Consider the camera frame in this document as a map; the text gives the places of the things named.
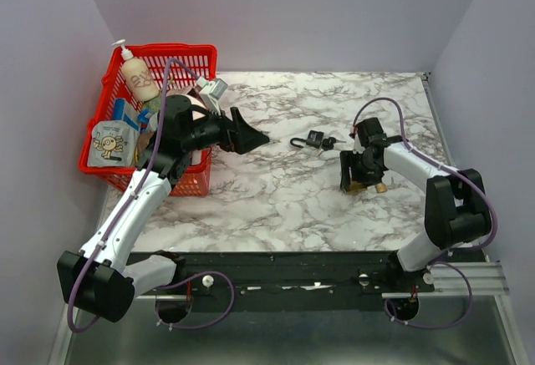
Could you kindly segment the large brass padlock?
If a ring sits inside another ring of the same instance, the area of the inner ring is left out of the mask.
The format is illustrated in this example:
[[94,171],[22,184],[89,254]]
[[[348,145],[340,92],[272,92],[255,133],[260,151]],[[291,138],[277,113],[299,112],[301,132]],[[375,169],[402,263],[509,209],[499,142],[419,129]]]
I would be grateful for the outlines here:
[[367,191],[368,188],[369,187],[365,184],[356,181],[351,181],[346,186],[344,186],[342,190],[346,194],[358,194],[360,192]]

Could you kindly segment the small brass padlock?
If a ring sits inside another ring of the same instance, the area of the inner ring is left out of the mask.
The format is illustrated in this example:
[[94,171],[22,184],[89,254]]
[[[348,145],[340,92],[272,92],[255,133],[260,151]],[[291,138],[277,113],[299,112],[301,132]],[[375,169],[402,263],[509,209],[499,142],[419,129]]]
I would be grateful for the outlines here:
[[388,191],[388,188],[385,184],[380,183],[375,186],[375,190],[378,194],[383,194]]

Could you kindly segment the black padlock with keys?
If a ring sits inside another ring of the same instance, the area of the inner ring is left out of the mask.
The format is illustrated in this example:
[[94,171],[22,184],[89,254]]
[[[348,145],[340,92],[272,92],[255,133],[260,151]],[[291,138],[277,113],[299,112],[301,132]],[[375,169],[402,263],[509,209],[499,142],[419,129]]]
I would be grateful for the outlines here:
[[310,130],[306,138],[291,138],[289,144],[298,149],[305,146],[315,148],[316,150],[332,150],[337,143],[343,143],[341,139],[332,136],[326,136],[324,132]]

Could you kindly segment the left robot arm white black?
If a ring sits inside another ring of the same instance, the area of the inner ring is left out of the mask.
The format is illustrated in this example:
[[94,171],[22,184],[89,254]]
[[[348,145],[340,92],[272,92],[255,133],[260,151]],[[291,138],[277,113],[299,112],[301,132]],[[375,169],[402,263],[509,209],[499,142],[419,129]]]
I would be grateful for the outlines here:
[[96,319],[117,322],[134,299],[148,291],[179,292],[186,275],[177,254],[157,251],[133,265],[128,262],[145,223],[179,184],[193,152],[217,145],[244,155],[270,140],[249,125],[238,108],[226,116],[194,105],[184,94],[164,98],[157,119],[157,131],[108,219],[79,251],[65,251],[58,260],[69,312],[78,308]]

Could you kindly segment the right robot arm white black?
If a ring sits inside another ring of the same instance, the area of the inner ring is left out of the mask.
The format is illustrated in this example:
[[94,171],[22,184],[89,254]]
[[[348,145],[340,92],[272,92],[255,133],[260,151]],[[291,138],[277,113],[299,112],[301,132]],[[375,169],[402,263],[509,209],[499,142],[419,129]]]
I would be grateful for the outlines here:
[[340,189],[360,192],[379,186],[393,171],[425,195],[424,230],[390,254],[385,283],[404,291],[420,271],[448,249],[488,235],[492,216],[484,200],[482,177],[474,169],[447,167],[410,147],[400,135],[388,136],[376,118],[356,124],[353,137],[359,150],[340,153]]

